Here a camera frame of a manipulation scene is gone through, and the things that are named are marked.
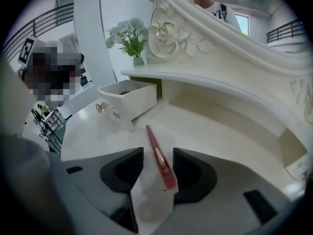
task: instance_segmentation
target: white shirt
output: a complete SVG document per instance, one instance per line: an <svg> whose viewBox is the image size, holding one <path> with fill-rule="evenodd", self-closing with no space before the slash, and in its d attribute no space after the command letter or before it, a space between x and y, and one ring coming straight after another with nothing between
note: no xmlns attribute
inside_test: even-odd
<svg viewBox="0 0 313 235"><path fill-rule="evenodd" d="M216 16L217 18L224 20L224 17L222 15L222 9L221 4L219 2L214 2L213 5L207 9L205 9L207 12L211 13L212 15ZM235 27L237 30L241 32L238 20L236 18L235 12L231 8L226 8L226 18L225 22L230 24L231 26Z"/></svg>

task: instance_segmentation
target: pink makeup brush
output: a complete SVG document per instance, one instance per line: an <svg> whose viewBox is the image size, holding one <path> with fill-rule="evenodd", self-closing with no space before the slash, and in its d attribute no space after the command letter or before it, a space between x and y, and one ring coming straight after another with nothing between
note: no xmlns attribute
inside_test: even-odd
<svg viewBox="0 0 313 235"><path fill-rule="evenodd" d="M149 125L146 125L149 141L151 144L151 147L153 149L155 159L156 159L156 164L157 167L160 171L161 177L164 181L165 187L170 190L176 187L176 178L174 176L174 173L172 169L170 168L169 164L165 160L160 147L156 141L156 138L154 137L152 130Z"/></svg>

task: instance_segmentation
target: metal handrail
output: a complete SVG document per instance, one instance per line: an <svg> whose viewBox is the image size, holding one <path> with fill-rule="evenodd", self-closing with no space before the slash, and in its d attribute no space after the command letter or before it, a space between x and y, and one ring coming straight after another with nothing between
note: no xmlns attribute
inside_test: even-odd
<svg viewBox="0 0 313 235"><path fill-rule="evenodd" d="M294 36L306 35L304 25L299 19L286 23L267 33L268 43L278 41L284 38L293 38Z"/></svg>
<svg viewBox="0 0 313 235"><path fill-rule="evenodd" d="M20 28L10 39L5 41L2 48L7 59L11 61L14 56L19 53L26 37L39 37L55 27L73 21L73 18L74 3L68 3L49 10L29 21L22 28Z"/></svg>

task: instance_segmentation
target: drawer handle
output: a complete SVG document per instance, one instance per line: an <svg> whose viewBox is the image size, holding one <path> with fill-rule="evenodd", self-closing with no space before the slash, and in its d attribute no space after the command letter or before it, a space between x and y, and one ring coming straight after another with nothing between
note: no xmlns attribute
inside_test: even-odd
<svg viewBox="0 0 313 235"><path fill-rule="evenodd" d="M105 105L102 103L102 104L96 104L96 109L98 111L98 113L101 113L102 112L102 109L105 109Z"/></svg>

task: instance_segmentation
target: vase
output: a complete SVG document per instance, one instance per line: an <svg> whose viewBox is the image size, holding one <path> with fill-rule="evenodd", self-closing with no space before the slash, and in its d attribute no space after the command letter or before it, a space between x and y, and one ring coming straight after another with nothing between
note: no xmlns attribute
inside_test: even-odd
<svg viewBox="0 0 313 235"><path fill-rule="evenodd" d="M134 57L134 66L144 65L142 57Z"/></svg>

